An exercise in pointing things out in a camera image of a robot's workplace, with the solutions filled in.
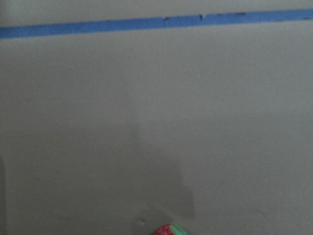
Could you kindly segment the strawberry toy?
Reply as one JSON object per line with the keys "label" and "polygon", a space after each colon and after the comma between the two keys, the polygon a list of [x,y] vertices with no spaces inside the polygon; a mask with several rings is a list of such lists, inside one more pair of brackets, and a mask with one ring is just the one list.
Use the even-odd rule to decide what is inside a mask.
{"label": "strawberry toy", "polygon": [[159,227],[154,235],[188,235],[188,233],[179,225],[171,223]]}

